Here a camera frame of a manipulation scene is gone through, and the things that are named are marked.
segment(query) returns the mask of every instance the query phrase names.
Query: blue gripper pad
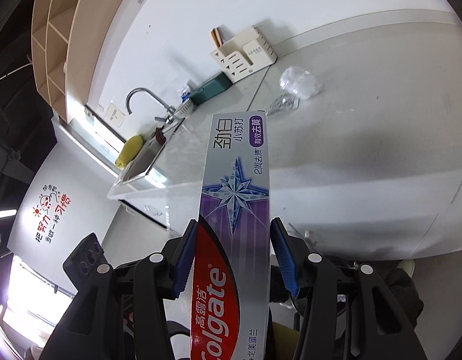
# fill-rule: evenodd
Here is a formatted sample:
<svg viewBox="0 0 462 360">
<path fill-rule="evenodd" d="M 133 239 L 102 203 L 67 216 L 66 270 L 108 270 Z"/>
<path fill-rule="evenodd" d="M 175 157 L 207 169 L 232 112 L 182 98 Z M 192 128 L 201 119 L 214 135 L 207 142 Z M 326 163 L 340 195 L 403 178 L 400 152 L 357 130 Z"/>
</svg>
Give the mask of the blue gripper pad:
<svg viewBox="0 0 462 360">
<path fill-rule="evenodd" d="M 296 263 L 289 250 L 284 236 L 278 228 L 277 224 L 271 223 L 271 243 L 276 254 L 277 262 L 280 265 L 281 276 L 286 289 L 292 296 L 296 297 L 299 292 L 298 276 L 296 270 Z"/>
<path fill-rule="evenodd" d="M 191 271 L 191 266 L 193 265 L 194 252 L 196 251 L 196 237 L 197 237 L 197 222 L 192 221 L 188 226 L 186 233 L 183 236 L 184 245 L 179 246 L 181 249 L 180 257 L 175 264 L 174 268 L 174 282 L 171 292 L 175 298 L 179 297 L 179 294 L 185 290 L 186 283 L 188 281 L 189 272 Z"/>
</svg>

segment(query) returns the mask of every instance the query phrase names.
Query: ceiling light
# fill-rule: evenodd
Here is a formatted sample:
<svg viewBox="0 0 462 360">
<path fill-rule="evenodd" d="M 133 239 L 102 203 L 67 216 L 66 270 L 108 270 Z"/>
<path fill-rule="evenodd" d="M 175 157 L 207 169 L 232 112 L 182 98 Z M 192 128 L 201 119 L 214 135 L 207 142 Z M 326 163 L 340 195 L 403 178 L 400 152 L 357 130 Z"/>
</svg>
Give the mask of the ceiling light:
<svg viewBox="0 0 462 360">
<path fill-rule="evenodd" d="M 16 210 L 3 210 L 0 211 L 0 218 L 5 218 L 6 216 L 16 215 Z"/>
</svg>

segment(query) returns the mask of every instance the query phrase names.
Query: sink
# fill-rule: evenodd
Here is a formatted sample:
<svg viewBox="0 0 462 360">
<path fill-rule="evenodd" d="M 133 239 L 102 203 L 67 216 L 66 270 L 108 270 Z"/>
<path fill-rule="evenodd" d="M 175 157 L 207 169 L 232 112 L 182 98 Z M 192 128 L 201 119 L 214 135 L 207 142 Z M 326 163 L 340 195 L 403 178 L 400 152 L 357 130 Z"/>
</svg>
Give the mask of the sink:
<svg viewBox="0 0 462 360">
<path fill-rule="evenodd" d="M 172 137 L 173 133 L 181 125 L 180 122 L 175 122 L 163 130 L 163 135 L 166 137 L 166 142 Z M 153 164 L 158 159 L 161 151 L 166 146 L 161 145 L 153 133 L 151 138 L 143 145 L 137 156 L 133 161 L 125 168 L 125 174 L 122 177 L 122 183 L 129 183 L 133 180 L 139 179 L 146 176 L 153 168 Z"/>
</svg>

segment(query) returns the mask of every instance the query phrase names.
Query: silver screw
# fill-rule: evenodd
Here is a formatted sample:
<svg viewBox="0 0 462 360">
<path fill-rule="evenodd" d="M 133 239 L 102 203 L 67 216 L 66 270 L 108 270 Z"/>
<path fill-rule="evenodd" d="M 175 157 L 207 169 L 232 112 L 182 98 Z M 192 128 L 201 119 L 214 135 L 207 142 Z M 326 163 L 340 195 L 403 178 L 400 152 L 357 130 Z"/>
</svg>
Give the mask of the silver screw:
<svg viewBox="0 0 462 360">
<path fill-rule="evenodd" d="M 320 254 L 317 254 L 317 253 L 311 253 L 309 256 L 308 256 L 308 260 L 313 262 L 313 263 L 316 263 L 316 262 L 321 262 L 323 258 L 321 257 Z"/>
<path fill-rule="evenodd" d="M 105 274 L 110 270 L 110 266 L 108 264 L 101 264 L 96 270 L 99 274 Z"/>
<path fill-rule="evenodd" d="M 153 262 L 153 263 L 156 263 L 156 262 L 161 262 L 163 261 L 163 255 L 161 253 L 153 253 L 151 254 L 150 256 L 150 261 Z"/>
<path fill-rule="evenodd" d="M 361 272 L 370 275 L 373 272 L 373 268 L 370 265 L 364 264 L 361 266 Z"/>
</svg>

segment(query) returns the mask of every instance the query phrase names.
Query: purple label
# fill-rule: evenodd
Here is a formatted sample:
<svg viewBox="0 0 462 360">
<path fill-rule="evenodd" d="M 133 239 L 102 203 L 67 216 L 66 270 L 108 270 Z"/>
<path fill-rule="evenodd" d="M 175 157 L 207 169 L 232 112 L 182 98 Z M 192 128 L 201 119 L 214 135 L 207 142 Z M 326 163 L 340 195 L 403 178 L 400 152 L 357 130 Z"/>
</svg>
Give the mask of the purple label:
<svg viewBox="0 0 462 360">
<path fill-rule="evenodd" d="M 261 147 L 264 143 L 263 118 L 251 116 L 249 119 L 249 144 L 252 147 Z"/>
</svg>

